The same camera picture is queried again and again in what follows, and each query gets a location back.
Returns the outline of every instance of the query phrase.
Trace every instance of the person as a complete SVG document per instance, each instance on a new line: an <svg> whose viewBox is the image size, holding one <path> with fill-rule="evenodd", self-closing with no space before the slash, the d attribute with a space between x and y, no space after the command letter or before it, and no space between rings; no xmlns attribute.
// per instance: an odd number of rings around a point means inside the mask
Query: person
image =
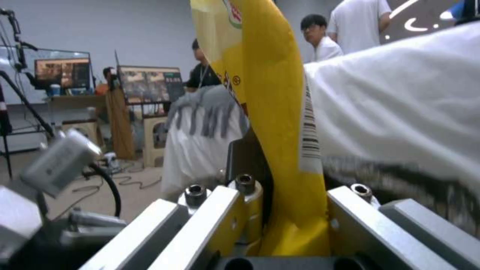
<svg viewBox="0 0 480 270"><path fill-rule="evenodd" d="M196 65L195 68L190 72L190 79L185 83L187 91L195 92L202 86L216 86L222 84L208 63L204 52L198 46L197 39L195 39L192 43L192 50L195 59L200 61L200 63Z"/></svg>
<svg viewBox="0 0 480 270"><path fill-rule="evenodd" d="M310 14L302 19L300 29L305 40L313 46L310 62L319 62L343 55L340 46L325 36L327 21L318 14Z"/></svg>
<svg viewBox="0 0 480 270"><path fill-rule="evenodd" d="M106 84L99 84L95 88L95 95L96 96L104 96L108 91L108 82L112 75L111 73L112 67L106 67L103 69L103 77L105 78Z"/></svg>
<svg viewBox="0 0 480 270"><path fill-rule="evenodd" d="M332 11L327 33L344 54L379 46L391 11L386 0L344 0Z"/></svg>

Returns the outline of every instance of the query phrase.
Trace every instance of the orange object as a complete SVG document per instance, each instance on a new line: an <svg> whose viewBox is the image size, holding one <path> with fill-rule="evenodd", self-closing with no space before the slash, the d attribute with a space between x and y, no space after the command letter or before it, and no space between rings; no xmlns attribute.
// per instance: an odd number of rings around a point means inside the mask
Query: orange object
<svg viewBox="0 0 480 270"><path fill-rule="evenodd" d="M95 88L95 95L96 96L104 96L108 91L108 85L107 84L99 84Z"/></svg>

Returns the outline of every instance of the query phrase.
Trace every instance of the man with glasses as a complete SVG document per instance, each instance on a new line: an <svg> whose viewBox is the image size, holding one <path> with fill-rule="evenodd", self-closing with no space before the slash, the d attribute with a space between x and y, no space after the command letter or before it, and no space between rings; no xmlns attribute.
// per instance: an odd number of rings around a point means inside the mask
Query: man with glasses
<svg viewBox="0 0 480 270"><path fill-rule="evenodd" d="M343 55L340 46L325 35L326 19L318 14L310 14L302 19L300 28L305 40L313 46L310 62L319 62Z"/></svg>

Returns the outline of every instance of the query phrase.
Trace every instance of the monitor screen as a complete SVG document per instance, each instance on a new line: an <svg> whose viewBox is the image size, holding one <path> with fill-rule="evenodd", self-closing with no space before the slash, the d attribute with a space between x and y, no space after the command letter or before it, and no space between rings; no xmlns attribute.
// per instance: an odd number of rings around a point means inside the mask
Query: monitor screen
<svg viewBox="0 0 480 270"><path fill-rule="evenodd" d="M119 78L130 104L174 102L185 94L179 68L120 66Z"/></svg>
<svg viewBox="0 0 480 270"><path fill-rule="evenodd" d="M63 89L90 88L90 60L39 59L35 60L37 89L49 89L57 84Z"/></svg>

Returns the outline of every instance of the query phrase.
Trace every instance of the chip bag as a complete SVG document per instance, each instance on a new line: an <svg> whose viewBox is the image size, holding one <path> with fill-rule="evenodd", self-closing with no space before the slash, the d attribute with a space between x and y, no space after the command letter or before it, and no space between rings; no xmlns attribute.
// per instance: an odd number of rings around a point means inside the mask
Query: chip bag
<svg viewBox="0 0 480 270"><path fill-rule="evenodd" d="M290 25L271 0L191 5L200 47L247 109L274 178L260 255L329 255L320 145Z"/></svg>

